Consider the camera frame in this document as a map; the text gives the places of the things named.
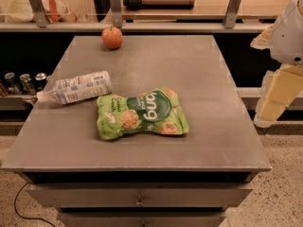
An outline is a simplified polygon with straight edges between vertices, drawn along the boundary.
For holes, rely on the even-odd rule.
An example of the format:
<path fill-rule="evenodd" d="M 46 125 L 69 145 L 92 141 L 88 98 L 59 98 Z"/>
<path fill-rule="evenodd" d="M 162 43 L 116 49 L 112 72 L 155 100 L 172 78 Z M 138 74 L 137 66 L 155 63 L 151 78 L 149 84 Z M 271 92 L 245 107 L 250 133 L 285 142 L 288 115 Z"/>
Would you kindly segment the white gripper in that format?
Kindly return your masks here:
<path fill-rule="evenodd" d="M 273 29 L 264 29 L 250 46 L 270 48 L 271 57 L 283 63 L 275 72 L 266 72 L 255 109 L 254 124 L 269 128 L 303 91 L 303 0 L 291 0 Z"/>

